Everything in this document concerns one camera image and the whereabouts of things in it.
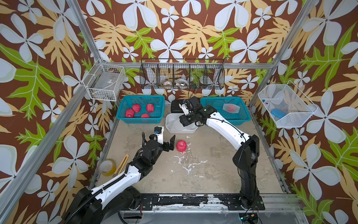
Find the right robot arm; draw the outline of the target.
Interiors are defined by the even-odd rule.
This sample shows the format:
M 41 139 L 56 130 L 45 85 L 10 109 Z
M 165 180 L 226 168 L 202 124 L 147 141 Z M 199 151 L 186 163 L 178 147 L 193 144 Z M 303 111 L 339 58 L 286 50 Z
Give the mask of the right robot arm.
M 197 97 L 183 100 L 179 103 L 179 108 L 184 113 L 179 118 L 182 126 L 186 127 L 200 122 L 217 131 L 233 145 L 236 149 L 233 163 L 237 167 L 241 179 L 239 205 L 249 210 L 265 210 L 256 182 L 256 166 L 260 155 L 258 136 L 249 135 L 236 128 L 214 107 L 203 106 Z

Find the teal plastic basket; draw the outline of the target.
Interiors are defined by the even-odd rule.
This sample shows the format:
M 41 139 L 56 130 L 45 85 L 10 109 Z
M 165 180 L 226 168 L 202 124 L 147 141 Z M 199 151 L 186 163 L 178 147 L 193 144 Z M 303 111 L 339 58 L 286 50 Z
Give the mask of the teal plastic basket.
M 128 95 L 122 99 L 116 118 L 126 124 L 158 124 L 164 110 L 162 95 Z
M 214 107 L 232 125 L 240 126 L 251 121 L 250 113 L 240 97 L 204 97 L 200 102 L 204 107 Z

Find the right teal plastic basket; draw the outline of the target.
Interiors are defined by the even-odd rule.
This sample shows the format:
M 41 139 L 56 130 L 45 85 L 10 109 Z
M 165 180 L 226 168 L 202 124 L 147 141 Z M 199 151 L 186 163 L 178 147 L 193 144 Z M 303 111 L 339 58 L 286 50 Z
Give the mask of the right teal plastic basket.
M 232 125 L 240 126 L 251 121 L 250 113 L 240 97 L 204 97 L 200 102 L 204 107 L 214 107 Z

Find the white rectangular tub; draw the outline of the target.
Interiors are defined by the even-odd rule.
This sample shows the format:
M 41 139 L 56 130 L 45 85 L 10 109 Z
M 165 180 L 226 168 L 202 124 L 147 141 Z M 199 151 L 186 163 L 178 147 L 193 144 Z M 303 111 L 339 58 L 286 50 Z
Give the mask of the white rectangular tub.
M 173 134 L 192 134 L 195 133 L 198 127 L 193 123 L 184 127 L 180 122 L 180 116 L 183 113 L 170 113 L 166 116 L 166 128 L 169 133 Z

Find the black plastic case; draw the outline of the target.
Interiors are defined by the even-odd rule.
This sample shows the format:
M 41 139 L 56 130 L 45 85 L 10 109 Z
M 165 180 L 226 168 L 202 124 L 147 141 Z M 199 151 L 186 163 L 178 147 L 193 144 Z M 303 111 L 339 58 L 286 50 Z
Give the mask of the black plastic case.
M 184 113 L 182 107 L 185 105 L 184 99 L 176 99 L 171 102 L 171 113 Z

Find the blue object in basket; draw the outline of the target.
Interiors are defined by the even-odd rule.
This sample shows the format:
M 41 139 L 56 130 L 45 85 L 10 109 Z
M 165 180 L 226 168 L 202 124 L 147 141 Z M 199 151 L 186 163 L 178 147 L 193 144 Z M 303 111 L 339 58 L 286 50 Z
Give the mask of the blue object in basket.
M 285 117 L 287 115 L 284 111 L 281 111 L 277 108 L 273 109 L 271 111 L 271 114 L 274 115 L 275 117 L 277 117 L 278 119 L 282 119 L 283 117 Z

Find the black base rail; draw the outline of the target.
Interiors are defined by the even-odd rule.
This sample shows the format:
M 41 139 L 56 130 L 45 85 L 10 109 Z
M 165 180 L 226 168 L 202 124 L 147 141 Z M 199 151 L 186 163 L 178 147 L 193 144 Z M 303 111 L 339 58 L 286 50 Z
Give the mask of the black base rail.
M 200 208 L 205 205 L 223 206 L 230 211 L 265 210 L 261 196 L 249 201 L 241 194 L 141 194 L 134 198 L 130 210 L 152 211 L 155 206 L 179 206 Z

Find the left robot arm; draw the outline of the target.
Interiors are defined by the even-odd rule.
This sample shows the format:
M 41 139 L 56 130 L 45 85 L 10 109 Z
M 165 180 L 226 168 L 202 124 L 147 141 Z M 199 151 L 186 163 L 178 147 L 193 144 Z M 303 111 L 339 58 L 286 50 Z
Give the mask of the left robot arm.
M 162 152 L 173 150 L 174 145 L 174 136 L 164 142 L 163 134 L 155 132 L 147 141 L 143 133 L 141 148 L 124 172 L 98 187 L 80 190 L 63 216 L 64 223 L 99 224 L 114 213 L 128 209 L 136 198 L 141 197 L 133 185 L 152 171 Z

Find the yellow tape roll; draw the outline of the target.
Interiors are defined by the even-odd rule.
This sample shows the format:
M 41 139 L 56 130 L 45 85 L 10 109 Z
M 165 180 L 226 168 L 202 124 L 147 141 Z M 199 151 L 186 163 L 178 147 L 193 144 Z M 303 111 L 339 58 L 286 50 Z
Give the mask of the yellow tape roll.
M 104 176 L 112 176 L 116 171 L 116 164 L 111 159 L 104 160 L 99 165 L 99 172 Z

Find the yellow box cutter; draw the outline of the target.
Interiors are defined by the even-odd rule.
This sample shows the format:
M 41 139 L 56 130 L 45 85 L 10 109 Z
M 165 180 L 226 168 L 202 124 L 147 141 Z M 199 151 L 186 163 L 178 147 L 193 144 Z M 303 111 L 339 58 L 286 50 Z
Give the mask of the yellow box cutter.
M 123 158 L 123 160 L 120 162 L 119 166 L 117 167 L 116 171 L 112 175 L 112 177 L 118 176 L 120 173 L 122 173 L 123 169 L 125 168 L 127 161 L 129 159 L 129 154 L 126 154 Z

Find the left teal plastic basket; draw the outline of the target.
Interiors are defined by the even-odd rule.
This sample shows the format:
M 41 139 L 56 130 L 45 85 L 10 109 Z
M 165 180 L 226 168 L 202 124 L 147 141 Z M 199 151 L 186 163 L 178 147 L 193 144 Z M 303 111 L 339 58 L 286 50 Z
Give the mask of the left teal plastic basket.
M 126 124 L 158 124 L 164 110 L 162 95 L 128 95 L 122 99 L 116 118 Z

